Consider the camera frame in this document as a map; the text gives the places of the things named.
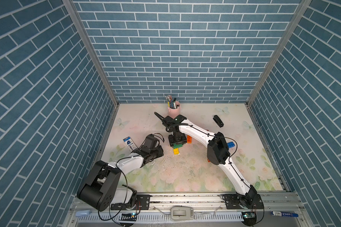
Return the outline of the dark green lego brick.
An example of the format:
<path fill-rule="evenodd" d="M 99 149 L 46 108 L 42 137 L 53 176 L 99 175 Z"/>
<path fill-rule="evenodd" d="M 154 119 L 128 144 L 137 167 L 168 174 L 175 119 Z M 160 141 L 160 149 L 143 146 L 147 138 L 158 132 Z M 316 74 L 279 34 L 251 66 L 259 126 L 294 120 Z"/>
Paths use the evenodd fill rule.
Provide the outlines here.
<path fill-rule="evenodd" d="M 177 149 L 177 148 L 181 148 L 183 145 L 182 144 L 174 144 L 173 148 Z"/>

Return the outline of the yellow lego brick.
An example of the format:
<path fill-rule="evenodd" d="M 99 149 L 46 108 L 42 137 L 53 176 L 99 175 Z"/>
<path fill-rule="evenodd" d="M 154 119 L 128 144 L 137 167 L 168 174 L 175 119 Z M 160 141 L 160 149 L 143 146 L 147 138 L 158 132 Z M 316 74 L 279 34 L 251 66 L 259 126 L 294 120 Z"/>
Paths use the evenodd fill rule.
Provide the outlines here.
<path fill-rule="evenodd" d="M 175 149 L 173 150 L 173 154 L 174 154 L 174 155 L 178 155 L 178 154 L 179 154 L 179 149 L 178 149 L 178 148 L 175 148 Z"/>

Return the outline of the orange lego brick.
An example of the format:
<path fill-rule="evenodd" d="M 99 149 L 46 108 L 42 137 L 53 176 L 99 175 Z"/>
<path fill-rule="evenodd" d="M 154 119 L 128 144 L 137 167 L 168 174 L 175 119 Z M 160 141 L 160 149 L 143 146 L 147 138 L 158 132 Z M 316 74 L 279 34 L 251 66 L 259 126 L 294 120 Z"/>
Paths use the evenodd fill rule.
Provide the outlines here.
<path fill-rule="evenodd" d="M 187 136 L 187 143 L 192 143 L 192 137 L 190 137 L 189 135 Z"/>

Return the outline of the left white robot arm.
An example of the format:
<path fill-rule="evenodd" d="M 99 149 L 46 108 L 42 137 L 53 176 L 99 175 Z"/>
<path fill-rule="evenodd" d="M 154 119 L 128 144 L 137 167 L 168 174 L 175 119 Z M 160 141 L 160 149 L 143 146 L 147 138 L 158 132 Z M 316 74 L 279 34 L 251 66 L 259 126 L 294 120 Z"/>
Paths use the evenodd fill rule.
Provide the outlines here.
<path fill-rule="evenodd" d="M 159 136 L 149 134 L 142 145 L 128 156 L 109 163 L 102 160 L 96 162 L 80 184 L 77 198 L 97 211 L 104 211 L 108 207 L 118 210 L 134 208 L 137 191 L 128 186 L 128 183 L 119 187 L 120 178 L 163 157 L 160 145 L 163 140 Z"/>

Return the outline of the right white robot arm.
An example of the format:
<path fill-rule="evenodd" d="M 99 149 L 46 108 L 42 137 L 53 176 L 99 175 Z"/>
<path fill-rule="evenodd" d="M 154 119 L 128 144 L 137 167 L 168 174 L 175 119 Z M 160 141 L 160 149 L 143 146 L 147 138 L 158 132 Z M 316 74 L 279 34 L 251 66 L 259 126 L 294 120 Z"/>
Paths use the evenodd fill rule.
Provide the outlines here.
<path fill-rule="evenodd" d="M 253 210 L 264 208 L 261 196 L 255 187 L 243 178 L 243 175 L 232 161 L 232 154 L 229 152 L 229 146 L 226 142 L 227 138 L 221 132 L 207 131 L 195 125 L 183 115 L 172 118 L 170 116 L 163 117 L 158 113 L 154 114 L 161 120 L 166 131 L 171 133 L 168 139 L 172 148 L 186 144 L 188 136 L 207 148 L 206 156 L 208 161 L 221 168 L 231 181 L 236 193 L 231 194 L 230 197 L 238 199 L 240 207 Z"/>

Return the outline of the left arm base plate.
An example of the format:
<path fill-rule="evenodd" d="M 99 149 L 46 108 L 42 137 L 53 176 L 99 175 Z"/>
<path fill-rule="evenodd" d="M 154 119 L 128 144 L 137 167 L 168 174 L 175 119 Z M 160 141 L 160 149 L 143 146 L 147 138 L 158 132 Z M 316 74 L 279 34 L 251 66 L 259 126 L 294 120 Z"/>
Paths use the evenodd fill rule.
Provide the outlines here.
<path fill-rule="evenodd" d="M 142 210 L 149 210 L 150 205 L 150 198 L 151 196 L 149 194 L 141 194 L 132 196 L 129 202 L 123 204 L 123 203 L 113 203 L 110 206 L 110 209 L 113 211 L 118 210 L 135 210 L 140 209 Z"/>

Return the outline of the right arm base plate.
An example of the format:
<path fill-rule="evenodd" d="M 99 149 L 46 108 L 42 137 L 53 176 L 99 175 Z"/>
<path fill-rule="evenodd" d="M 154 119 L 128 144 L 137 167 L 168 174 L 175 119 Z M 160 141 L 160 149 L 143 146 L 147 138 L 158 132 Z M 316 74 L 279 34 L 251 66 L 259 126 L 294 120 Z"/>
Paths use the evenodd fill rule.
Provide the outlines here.
<path fill-rule="evenodd" d="M 235 209 L 263 209 L 264 204 L 261 200 L 259 194 L 255 194 L 252 196 L 248 195 L 239 195 L 239 194 L 224 194 L 221 198 L 225 202 L 225 206 L 228 210 L 235 210 Z"/>

